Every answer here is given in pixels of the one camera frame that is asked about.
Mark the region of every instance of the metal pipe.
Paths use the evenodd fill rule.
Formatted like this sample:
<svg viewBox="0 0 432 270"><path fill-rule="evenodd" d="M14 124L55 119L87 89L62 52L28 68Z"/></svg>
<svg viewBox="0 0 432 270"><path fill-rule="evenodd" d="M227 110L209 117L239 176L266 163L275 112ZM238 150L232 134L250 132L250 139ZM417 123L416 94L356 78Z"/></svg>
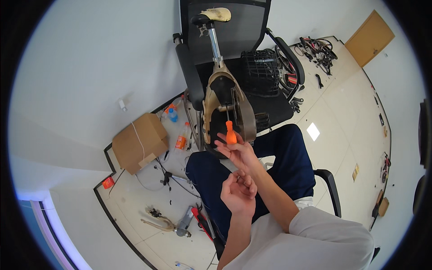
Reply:
<svg viewBox="0 0 432 270"><path fill-rule="evenodd" d="M213 50L213 61L217 64L218 67L223 66L223 57L220 55L219 44L217 43L216 30L214 28L208 29L209 37L212 44Z"/></svg>
<svg viewBox="0 0 432 270"><path fill-rule="evenodd" d="M199 147L199 144L198 144L199 143L199 141L198 141L198 135L195 132L195 129L193 128L193 122L192 122L192 118L191 118L191 113L189 111L189 107L187 106L187 95L188 95L188 93L189 93L189 90L186 88L186 90L184 91L184 97L183 97L184 110L186 111L187 120L190 123L189 127L191 128L191 131L192 131L192 137L194 137L195 144L197 145L197 147Z"/></svg>

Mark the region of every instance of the hand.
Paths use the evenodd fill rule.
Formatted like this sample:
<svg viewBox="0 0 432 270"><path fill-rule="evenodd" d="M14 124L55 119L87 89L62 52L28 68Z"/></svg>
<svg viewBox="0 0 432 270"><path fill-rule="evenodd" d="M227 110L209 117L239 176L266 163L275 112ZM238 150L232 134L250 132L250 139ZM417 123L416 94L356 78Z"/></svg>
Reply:
<svg viewBox="0 0 432 270"><path fill-rule="evenodd" d="M250 175L238 170L222 183L221 200L233 215L252 218L255 214L257 186Z"/></svg>
<svg viewBox="0 0 432 270"><path fill-rule="evenodd" d="M238 169L243 170L248 175L252 175L253 169L263 169L250 143L245 143L240 134L235 131L234 133L237 137L237 143L235 144L226 144L215 140L218 151L229 158ZM226 141L224 134L218 133L217 136Z"/></svg>

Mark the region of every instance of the chair backrest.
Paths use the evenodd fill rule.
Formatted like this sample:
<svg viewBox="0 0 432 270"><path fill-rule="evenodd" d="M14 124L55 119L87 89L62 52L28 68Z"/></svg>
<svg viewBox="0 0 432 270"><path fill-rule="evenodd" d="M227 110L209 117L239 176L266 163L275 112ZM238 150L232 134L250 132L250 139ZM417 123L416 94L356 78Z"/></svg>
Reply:
<svg viewBox="0 0 432 270"><path fill-rule="evenodd" d="M239 58L242 51L256 50L262 42L270 0L199 1L180 0L180 20L183 43L189 46L195 65L213 62L212 47L207 32L191 24L191 18L203 10L225 7L231 12L228 22L215 22L219 49L224 59Z"/></svg>

